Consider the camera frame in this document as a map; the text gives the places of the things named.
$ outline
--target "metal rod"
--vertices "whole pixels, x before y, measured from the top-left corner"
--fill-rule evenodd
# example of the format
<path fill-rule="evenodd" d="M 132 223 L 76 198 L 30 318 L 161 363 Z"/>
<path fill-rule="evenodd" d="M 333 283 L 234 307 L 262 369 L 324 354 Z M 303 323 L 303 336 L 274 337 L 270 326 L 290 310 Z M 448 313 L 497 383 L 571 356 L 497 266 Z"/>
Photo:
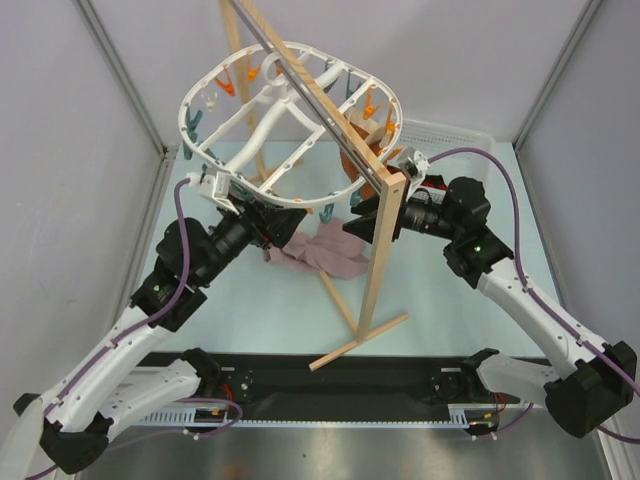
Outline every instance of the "metal rod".
<path fill-rule="evenodd" d="M 127 72 L 118 52 L 116 51 L 113 42 L 109 38 L 107 31 L 96 12 L 93 2 L 91 0 L 72 0 L 82 19 L 84 20 L 89 33 L 96 42 L 96 45 L 102 53 L 107 66 L 113 72 L 118 84 L 122 88 L 125 97 L 133 109 L 134 114 L 138 117 L 138 120 L 142 124 L 149 140 L 153 144 L 154 148 L 158 152 L 159 158 L 164 158 L 164 145 L 162 138 L 158 133 L 151 116 L 147 111 L 138 90 L 136 89 L 129 73 Z"/>
<path fill-rule="evenodd" d="M 533 106 L 531 107 L 531 110 L 529 110 L 529 113 L 527 114 L 522 127 L 520 127 L 520 131 L 518 132 L 518 135 L 516 136 L 516 140 L 514 142 L 516 153 L 520 151 L 522 145 L 527 140 L 529 132 L 531 132 L 531 129 L 535 125 L 536 120 L 540 116 L 540 112 L 549 100 L 551 93 L 555 89 L 558 80 L 560 80 L 562 74 L 566 70 L 569 61 L 580 45 L 580 42 L 584 38 L 585 33 L 593 23 L 593 19 L 600 10 L 603 1 L 604 0 L 590 0 L 582 10 L 582 14 L 573 27 L 573 30 L 571 31 L 567 42 L 562 48 L 560 56 L 556 60 L 556 63 L 551 69 L 551 73 L 549 73 L 549 76 L 547 77 L 545 84 L 542 87 L 542 90 L 538 94 L 535 102 L 533 102 Z"/>
<path fill-rule="evenodd" d="M 240 19 L 247 26 L 249 31 L 258 40 L 258 43 L 262 45 L 265 52 L 277 53 L 280 56 L 276 63 L 279 64 L 282 73 L 289 80 L 289 84 L 294 88 L 300 98 L 302 98 L 309 108 L 317 115 L 318 119 L 327 129 L 327 132 L 333 137 L 335 142 L 340 146 L 340 149 L 349 157 L 349 160 L 353 162 L 353 165 L 358 169 L 360 174 L 367 180 L 367 183 L 371 185 L 371 188 L 380 195 L 382 192 L 382 185 L 378 177 L 373 173 L 373 170 L 369 167 L 367 159 L 364 158 L 357 150 L 349 147 L 349 143 L 344 136 L 342 130 L 336 125 L 331 118 L 331 115 L 327 109 L 320 103 L 320 101 L 311 94 L 304 81 L 298 73 L 293 69 L 289 62 L 280 55 L 277 50 L 273 48 L 269 42 L 269 38 L 264 33 L 260 25 L 256 23 L 253 17 L 246 11 L 243 5 L 239 4 L 237 0 L 229 0 L 229 3 L 233 6 Z"/>

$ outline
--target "wooden stick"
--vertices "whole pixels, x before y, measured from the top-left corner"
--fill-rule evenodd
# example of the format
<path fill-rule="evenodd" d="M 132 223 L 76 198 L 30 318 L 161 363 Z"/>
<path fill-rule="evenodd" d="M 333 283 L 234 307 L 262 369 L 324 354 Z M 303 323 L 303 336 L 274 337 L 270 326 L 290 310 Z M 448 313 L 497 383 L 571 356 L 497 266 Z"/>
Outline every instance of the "wooden stick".
<path fill-rule="evenodd" d="M 238 24 L 236 23 L 236 14 L 229 3 L 229 0 L 220 0 L 220 14 L 222 15 L 222 22 L 224 23 L 224 27 L 227 32 L 229 50 L 231 53 L 235 53 L 242 49 L 242 42 L 240 40 Z M 242 100 L 242 103 L 247 103 L 250 100 L 249 82 L 247 80 L 247 70 L 245 69 L 243 60 L 244 59 L 234 62 L 233 66 L 236 72 L 236 84 L 240 91 L 240 100 Z M 249 135 L 253 135 L 255 129 L 256 115 L 253 111 L 250 111 L 247 114 L 247 130 L 249 131 Z M 262 149 L 258 150 L 258 153 L 256 153 L 256 167 L 258 169 L 258 175 L 262 181 L 269 178 L 264 167 L 264 155 L 262 153 Z"/>
<path fill-rule="evenodd" d="M 271 25 L 269 25 L 260 11 L 253 5 L 251 0 L 237 0 L 237 2 L 245 8 L 247 13 L 264 31 L 265 35 L 273 45 L 273 48 L 280 53 L 285 60 L 287 60 L 289 65 L 291 65 L 291 68 L 293 68 L 293 70 L 295 70 L 295 72 L 300 76 L 309 89 L 311 95 L 316 97 L 322 106 L 329 112 L 331 119 L 338 125 L 340 130 L 342 130 L 360 155 L 367 160 L 367 163 L 369 163 L 374 175 L 380 179 L 390 177 L 391 174 L 387 168 L 380 162 L 380 160 L 378 160 L 378 157 L 371 151 L 360 135 L 358 135 L 344 115 L 340 113 L 338 107 L 336 107 L 327 94 L 324 93 L 324 90 L 318 86 L 313 77 L 302 66 L 291 50 L 289 50 L 289 48 L 284 44 L 280 36 L 275 32 Z"/>
<path fill-rule="evenodd" d="M 327 288 L 327 292 L 329 292 L 329 295 L 333 299 L 333 303 L 335 303 L 336 307 L 338 307 L 338 310 L 340 310 L 340 313 L 342 314 L 342 318 L 347 324 L 347 327 L 349 327 L 349 330 L 351 330 L 351 333 L 355 337 L 356 330 L 358 329 L 358 324 L 353 318 L 353 315 L 351 314 L 351 310 L 349 310 L 349 307 L 347 306 L 344 299 L 342 298 L 342 295 L 340 295 L 340 292 L 336 288 L 335 283 L 333 283 L 331 278 L 329 278 L 329 275 L 327 275 L 327 272 L 323 272 L 322 270 L 320 270 L 318 272 L 318 276 L 320 277 L 320 280 L 322 280 L 322 283 L 324 283 L 324 286 Z"/>
<path fill-rule="evenodd" d="M 400 204 L 404 193 L 405 176 L 398 172 L 382 182 L 382 195 L 376 217 L 376 229 L 373 234 L 373 250 L 369 259 L 369 272 L 367 274 L 367 286 L 364 291 L 364 300 L 358 319 L 356 340 L 363 342 L 367 338 L 373 312 L 376 308 L 378 293 L 384 280 L 384 269 L 389 258 L 393 231 L 398 219 Z"/>
<path fill-rule="evenodd" d="M 397 316 L 393 320 L 389 320 L 387 323 L 384 323 L 379 327 L 374 328 L 367 334 L 367 337 L 365 338 L 364 341 L 366 342 L 367 340 L 371 340 L 372 338 L 377 337 L 381 333 L 384 333 L 390 328 L 395 327 L 396 325 L 404 322 L 407 318 L 409 318 L 409 314 L 405 312 L 402 315 Z M 358 345 L 361 345 L 362 343 L 364 342 L 358 342 L 357 340 L 352 340 L 351 342 L 347 343 L 346 345 L 343 345 L 337 350 L 334 350 L 328 355 L 325 355 L 324 357 L 319 358 L 315 362 L 310 363 L 309 370 L 313 372 L 318 368 L 323 367 L 327 363 L 332 362 L 333 360 L 338 358 L 340 355 L 344 355 L 345 353 L 347 353 L 350 350 L 353 350 L 354 348 L 356 348 Z"/>

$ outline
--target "wooden frame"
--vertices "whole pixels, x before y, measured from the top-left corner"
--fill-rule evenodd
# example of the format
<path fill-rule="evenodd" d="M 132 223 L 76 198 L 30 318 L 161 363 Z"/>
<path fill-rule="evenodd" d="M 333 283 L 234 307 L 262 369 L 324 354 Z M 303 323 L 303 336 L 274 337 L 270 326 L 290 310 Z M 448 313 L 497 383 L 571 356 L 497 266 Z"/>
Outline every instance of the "wooden frame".
<path fill-rule="evenodd" d="M 366 161 L 368 169 L 373 173 L 372 181 L 379 183 L 380 189 L 380 204 L 376 217 L 376 228 L 373 239 L 373 249 L 371 253 L 371 259 L 369 263 L 369 270 L 367 274 L 367 283 L 364 292 L 364 298 L 362 301 L 362 307 L 360 310 L 360 316 L 356 325 L 353 315 L 349 311 L 346 303 L 340 296 L 335 284 L 331 281 L 329 276 L 325 272 L 319 272 L 320 279 L 325 285 L 328 293 L 332 297 L 334 303 L 338 307 L 342 317 L 354 335 L 355 339 L 346 345 L 334 350 L 333 352 L 325 355 L 324 357 L 316 360 L 309 365 L 309 368 L 313 371 L 317 368 L 326 365 L 332 360 L 336 359 L 340 355 L 354 349 L 358 345 L 370 340 L 381 333 L 389 330 L 390 328 L 398 325 L 406 320 L 409 315 L 405 312 L 394 319 L 384 323 L 383 325 L 370 330 L 371 323 L 373 321 L 373 315 L 375 312 L 375 306 L 384 280 L 384 272 L 389 258 L 389 251 L 391 249 L 391 242 L 393 240 L 393 233 L 395 230 L 396 221 L 404 197 L 404 191 L 406 186 L 406 178 L 402 173 L 391 174 L 386 167 L 380 162 L 378 157 L 371 151 L 365 141 L 358 135 L 355 129 L 351 126 L 349 121 L 340 113 L 338 108 L 334 105 L 331 99 L 325 94 L 325 92 L 316 84 L 313 77 L 307 72 L 304 66 L 298 61 L 298 59 L 291 53 L 291 51 L 284 44 L 282 39 L 273 30 L 271 25 L 266 21 L 258 9 L 253 5 L 251 0 L 220 0 L 220 8 L 223 16 L 223 20 L 226 25 L 227 35 L 229 38 L 229 45 L 233 51 L 237 51 L 241 48 L 238 35 L 237 24 L 235 21 L 235 15 L 233 15 L 232 9 L 242 8 L 253 19 L 253 21 L 262 29 L 265 36 L 268 38 L 274 49 L 280 54 L 282 59 L 288 63 L 290 67 L 304 82 L 308 95 L 315 97 L 315 99 L 326 109 L 330 120 L 340 129 L 342 134 L 347 138 L 354 150 L 357 152 L 361 159 Z M 248 85 L 246 82 L 246 72 L 244 72 L 244 66 L 242 62 L 237 62 L 239 68 L 236 70 L 236 74 L 240 81 L 244 81 L 246 86 L 247 99 L 243 98 L 243 103 L 248 101 Z M 255 128 L 255 117 L 253 117 L 253 128 Z M 264 160 L 262 154 L 257 159 L 262 164 L 262 170 L 260 170 L 260 163 L 257 164 L 259 175 L 262 176 L 262 172 L 266 174 L 264 170 Z"/>

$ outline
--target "wooden stand leg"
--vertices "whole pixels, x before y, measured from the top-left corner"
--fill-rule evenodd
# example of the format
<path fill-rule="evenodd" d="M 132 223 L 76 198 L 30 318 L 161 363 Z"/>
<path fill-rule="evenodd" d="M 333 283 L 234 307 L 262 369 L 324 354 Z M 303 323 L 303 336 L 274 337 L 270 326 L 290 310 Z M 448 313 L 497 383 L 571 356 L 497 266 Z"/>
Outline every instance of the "wooden stand leg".
<path fill-rule="evenodd" d="M 371 340 L 372 338 L 377 337 L 381 333 L 384 333 L 387 330 L 389 330 L 390 328 L 395 327 L 399 323 L 404 322 L 407 318 L 409 318 L 409 314 L 405 312 L 402 315 L 397 316 L 393 320 L 389 320 L 387 323 L 383 323 L 379 327 L 376 327 L 373 330 L 371 330 L 367 334 L 367 337 L 365 338 L 364 341 Z M 313 372 L 313 371 L 317 370 L 318 368 L 323 367 L 327 363 L 332 362 L 333 360 L 338 358 L 340 355 L 344 355 L 348 351 L 353 350 L 354 348 L 356 348 L 361 343 L 363 343 L 363 342 L 358 342 L 357 340 L 352 340 L 351 342 L 347 343 L 346 345 L 343 345 L 342 347 L 338 348 L 337 350 L 334 350 L 333 352 L 325 355 L 324 357 L 319 358 L 315 362 L 310 363 L 309 364 L 309 369 Z"/>
<path fill-rule="evenodd" d="M 322 283 L 324 283 L 324 286 L 327 288 L 327 292 L 329 292 L 329 296 L 333 299 L 333 303 L 335 303 L 336 307 L 338 307 L 338 310 L 340 310 L 342 318 L 351 331 L 351 334 L 355 337 L 358 325 L 356 324 L 356 321 L 351 314 L 351 310 L 349 310 L 349 307 L 342 298 L 342 295 L 340 295 L 340 292 L 338 292 L 338 289 L 331 281 L 331 278 L 329 278 L 329 275 L 327 275 L 327 272 L 320 271 L 318 272 L 318 276 L 320 277 L 320 280 L 322 280 Z"/>
<path fill-rule="evenodd" d="M 395 173 L 382 182 L 382 195 L 380 196 L 376 229 L 373 235 L 373 250 L 369 259 L 367 286 L 364 291 L 364 300 L 356 332 L 356 341 L 358 342 L 363 342 L 367 338 L 367 333 L 371 328 L 378 293 L 384 280 L 384 269 L 389 258 L 393 231 L 402 203 L 405 182 L 406 178 L 402 173 Z"/>
<path fill-rule="evenodd" d="M 231 53 L 235 53 L 242 49 L 242 42 L 240 41 L 240 32 L 238 31 L 236 14 L 229 3 L 229 0 L 220 0 L 220 13 L 227 32 L 229 50 Z M 249 82 L 244 62 L 234 62 L 233 66 L 236 72 L 236 84 L 240 91 L 240 100 L 242 100 L 242 103 L 247 103 L 250 100 Z M 253 132 L 256 129 L 256 116 L 252 111 L 247 114 L 247 129 L 249 130 L 249 135 L 253 135 Z M 260 178 L 262 180 L 266 180 L 269 175 L 267 175 L 265 170 L 262 149 L 258 150 L 258 153 L 256 153 L 256 167 L 258 168 L 258 175 L 260 175 Z"/>

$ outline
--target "metal corner frame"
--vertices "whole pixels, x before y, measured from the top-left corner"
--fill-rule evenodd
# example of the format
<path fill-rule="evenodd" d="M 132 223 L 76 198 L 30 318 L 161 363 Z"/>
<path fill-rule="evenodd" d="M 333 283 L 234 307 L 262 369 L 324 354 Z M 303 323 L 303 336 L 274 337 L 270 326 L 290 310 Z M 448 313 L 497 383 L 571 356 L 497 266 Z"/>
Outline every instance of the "metal corner frame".
<path fill-rule="evenodd" d="M 540 90 L 540 93 L 538 93 L 538 96 L 533 102 L 531 109 L 527 113 L 527 116 L 525 117 L 525 120 L 522 123 L 520 130 L 518 131 L 518 135 L 516 136 L 514 142 L 514 150 L 516 152 L 516 155 L 522 148 L 524 142 L 527 140 L 527 137 L 529 136 L 531 129 L 535 125 L 536 120 L 540 116 L 542 109 L 547 104 L 549 97 L 553 93 L 556 85 L 558 84 L 558 81 L 565 72 L 567 65 L 571 61 L 571 58 L 575 54 L 578 46 L 584 39 L 585 34 L 591 27 L 593 20 L 595 19 L 597 13 L 600 11 L 600 7 L 604 4 L 604 1 L 605 0 L 588 0 L 586 5 L 582 9 L 580 17 L 574 24 L 573 29 L 571 30 L 571 33 L 567 38 L 567 41 L 560 51 L 560 55 L 556 59 L 556 62 L 551 68 L 551 72 L 547 76 L 547 79 L 542 86 L 542 90 Z"/>
<path fill-rule="evenodd" d="M 118 51 L 100 20 L 93 2 L 91 0 L 72 0 L 72 3 L 75 5 L 80 17 L 87 26 L 89 34 L 93 37 L 98 50 L 100 50 L 100 53 L 107 63 L 107 66 L 114 74 L 118 85 L 122 89 L 127 102 L 133 110 L 133 113 L 140 121 L 151 144 L 158 152 L 158 155 L 162 158 L 165 154 L 166 147 L 162 143 L 162 138 L 151 120 L 151 116 L 142 101 L 142 97 L 138 93 L 138 90 L 131 80 L 131 76 L 127 72 L 124 63 L 118 55 Z"/>

